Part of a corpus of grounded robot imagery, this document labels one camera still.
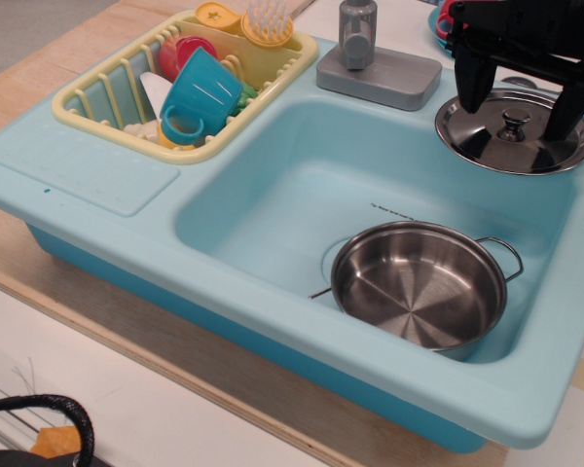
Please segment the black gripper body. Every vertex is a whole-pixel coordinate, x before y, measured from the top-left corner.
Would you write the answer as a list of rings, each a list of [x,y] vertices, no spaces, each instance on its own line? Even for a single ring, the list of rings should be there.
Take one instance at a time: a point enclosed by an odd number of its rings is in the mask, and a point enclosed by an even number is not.
[[[497,67],[562,88],[584,83],[584,1],[456,1],[450,14],[453,58],[465,42],[489,48]]]

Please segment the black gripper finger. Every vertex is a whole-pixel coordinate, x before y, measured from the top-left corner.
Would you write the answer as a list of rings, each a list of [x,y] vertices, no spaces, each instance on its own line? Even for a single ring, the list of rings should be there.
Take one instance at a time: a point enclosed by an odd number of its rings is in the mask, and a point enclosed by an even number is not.
[[[564,85],[545,128],[547,141],[565,140],[584,116],[584,83]]]
[[[473,47],[465,42],[455,44],[457,95],[467,113],[476,113],[489,96],[496,67],[489,48]]]

